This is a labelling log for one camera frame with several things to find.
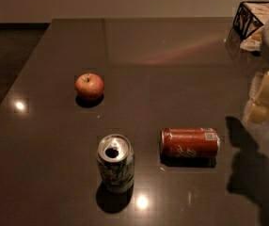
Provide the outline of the red apple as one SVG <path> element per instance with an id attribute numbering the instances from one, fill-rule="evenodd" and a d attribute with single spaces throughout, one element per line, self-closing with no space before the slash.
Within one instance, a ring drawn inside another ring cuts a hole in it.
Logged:
<path id="1" fill-rule="evenodd" d="M 95 73 L 84 73 L 75 81 L 77 95 L 86 101 L 96 101 L 103 95 L 104 83 Z"/>

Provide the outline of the red soda can lying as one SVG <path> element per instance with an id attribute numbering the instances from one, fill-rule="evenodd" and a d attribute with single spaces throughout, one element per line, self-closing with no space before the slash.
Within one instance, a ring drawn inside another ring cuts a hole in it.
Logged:
<path id="1" fill-rule="evenodd" d="M 160 153 L 168 158 L 215 158 L 220 138 L 213 128 L 165 128 Z"/>

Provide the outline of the open green 7up can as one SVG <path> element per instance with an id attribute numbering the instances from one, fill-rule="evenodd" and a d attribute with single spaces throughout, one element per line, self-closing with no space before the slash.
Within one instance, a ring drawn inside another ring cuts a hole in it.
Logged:
<path id="1" fill-rule="evenodd" d="M 124 193 L 134 184 L 135 154 L 127 137 L 120 134 L 104 137 L 98 145 L 97 165 L 108 191 Z"/>

